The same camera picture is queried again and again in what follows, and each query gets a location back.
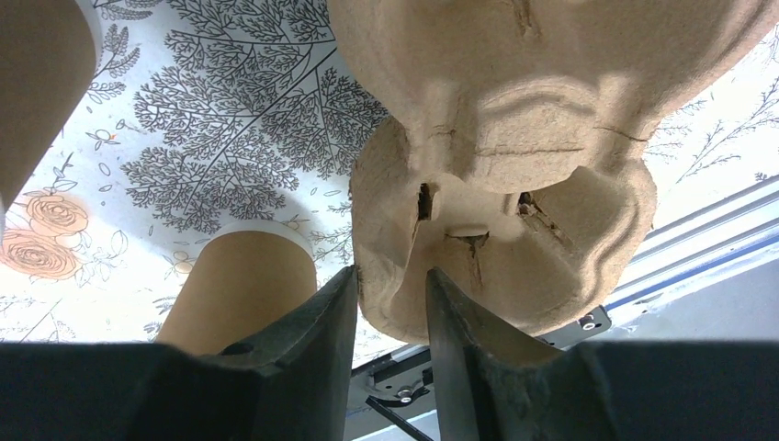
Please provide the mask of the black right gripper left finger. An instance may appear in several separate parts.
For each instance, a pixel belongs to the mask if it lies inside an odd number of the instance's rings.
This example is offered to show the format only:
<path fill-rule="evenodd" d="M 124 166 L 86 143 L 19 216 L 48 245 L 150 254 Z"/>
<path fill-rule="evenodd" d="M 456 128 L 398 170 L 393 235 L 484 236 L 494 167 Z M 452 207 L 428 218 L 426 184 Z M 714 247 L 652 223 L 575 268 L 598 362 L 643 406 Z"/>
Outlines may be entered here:
<path fill-rule="evenodd" d="M 358 274 L 343 268 L 212 356 L 161 344 L 4 344 L 4 440 L 340 440 Z"/>

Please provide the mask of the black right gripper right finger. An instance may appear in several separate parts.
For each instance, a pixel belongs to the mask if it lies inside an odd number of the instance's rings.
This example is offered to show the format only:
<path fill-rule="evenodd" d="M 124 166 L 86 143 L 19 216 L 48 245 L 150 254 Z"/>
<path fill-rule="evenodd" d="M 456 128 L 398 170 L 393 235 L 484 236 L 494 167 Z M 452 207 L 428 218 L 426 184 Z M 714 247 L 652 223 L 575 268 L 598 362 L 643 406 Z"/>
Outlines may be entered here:
<path fill-rule="evenodd" d="M 514 328 L 444 271 L 426 276 L 429 344 L 477 349 L 491 397 L 444 394 L 445 440 L 775 440 L 778 345 L 593 342 L 559 350 Z"/>

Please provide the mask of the brown paper coffee cup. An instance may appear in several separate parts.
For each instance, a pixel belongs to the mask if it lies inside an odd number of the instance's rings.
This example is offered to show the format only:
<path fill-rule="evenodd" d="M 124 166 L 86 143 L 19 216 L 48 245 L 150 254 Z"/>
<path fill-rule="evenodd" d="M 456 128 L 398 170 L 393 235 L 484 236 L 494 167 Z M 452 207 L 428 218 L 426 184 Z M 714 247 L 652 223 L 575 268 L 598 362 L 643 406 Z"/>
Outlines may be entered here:
<path fill-rule="evenodd" d="M 236 221 L 203 248 L 155 340 L 196 356 L 216 355 L 316 290 L 306 238 L 274 220 Z"/>

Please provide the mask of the brown pulp cup carrier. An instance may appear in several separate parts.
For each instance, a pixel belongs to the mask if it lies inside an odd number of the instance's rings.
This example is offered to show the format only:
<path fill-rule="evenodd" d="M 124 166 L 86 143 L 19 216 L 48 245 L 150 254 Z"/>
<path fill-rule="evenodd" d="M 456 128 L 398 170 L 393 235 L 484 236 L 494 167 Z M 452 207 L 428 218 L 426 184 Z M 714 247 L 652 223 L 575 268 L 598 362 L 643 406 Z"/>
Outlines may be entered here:
<path fill-rule="evenodd" d="M 387 111 L 350 181 L 360 309 L 428 342 L 445 271 L 521 331 L 604 302 L 649 232 L 661 121 L 777 23 L 775 1 L 332 1 Z"/>

